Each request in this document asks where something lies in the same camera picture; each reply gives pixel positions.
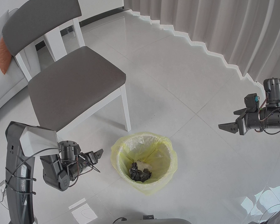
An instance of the trash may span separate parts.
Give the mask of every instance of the trash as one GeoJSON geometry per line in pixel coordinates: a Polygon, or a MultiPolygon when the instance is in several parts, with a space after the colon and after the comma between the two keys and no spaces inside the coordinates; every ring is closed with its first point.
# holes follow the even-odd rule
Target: trash
{"type": "Polygon", "coordinates": [[[111,147],[111,163],[125,181],[144,194],[150,195],[171,180],[177,170],[177,155],[170,139],[150,132],[141,132],[116,141],[111,147]],[[140,181],[131,178],[131,167],[135,169],[134,178],[140,178],[140,181]],[[148,173],[151,173],[150,178],[143,182],[141,182],[140,172],[139,177],[136,177],[138,175],[136,170],[141,168],[143,168],[143,180],[148,173]]]}
{"type": "Polygon", "coordinates": [[[137,162],[132,163],[132,167],[130,168],[131,179],[134,181],[145,182],[147,179],[151,177],[151,172],[145,168],[143,172],[138,169],[137,162]]]}

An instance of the gray chair backrest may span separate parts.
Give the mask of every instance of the gray chair backrest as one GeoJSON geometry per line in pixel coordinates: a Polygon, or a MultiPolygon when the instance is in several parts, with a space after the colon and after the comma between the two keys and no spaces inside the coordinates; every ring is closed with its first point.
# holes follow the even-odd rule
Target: gray chair backrest
{"type": "Polygon", "coordinates": [[[15,56],[42,35],[81,15],[78,0],[29,0],[8,19],[3,39],[15,56]]]}

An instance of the orange cushion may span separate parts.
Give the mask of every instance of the orange cushion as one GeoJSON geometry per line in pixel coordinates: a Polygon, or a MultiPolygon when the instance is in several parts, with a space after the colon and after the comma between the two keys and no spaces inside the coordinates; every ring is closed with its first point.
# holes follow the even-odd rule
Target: orange cushion
{"type": "Polygon", "coordinates": [[[0,39],[0,69],[5,75],[11,61],[11,54],[5,45],[3,37],[0,39]]]}

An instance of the trash can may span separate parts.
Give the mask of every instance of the trash can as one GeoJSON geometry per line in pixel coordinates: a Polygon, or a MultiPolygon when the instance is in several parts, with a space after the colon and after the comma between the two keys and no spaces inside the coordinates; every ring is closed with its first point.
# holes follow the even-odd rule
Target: trash can
{"type": "Polygon", "coordinates": [[[146,195],[163,188],[177,170],[177,155],[169,138],[150,132],[122,137],[111,147],[111,163],[119,175],[146,195]],[[151,166],[151,177],[144,181],[130,178],[133,162],[142,161],[151,166]]]}

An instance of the curtain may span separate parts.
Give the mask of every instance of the curtain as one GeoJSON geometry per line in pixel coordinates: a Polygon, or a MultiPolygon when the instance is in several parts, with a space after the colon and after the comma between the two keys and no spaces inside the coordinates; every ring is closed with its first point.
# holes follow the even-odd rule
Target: curtain
{"type": "Polygon", "coordinates": [[[124,0],[124,8],[188,33],[254,81],[280,78],[280,0],[124,0]]]}

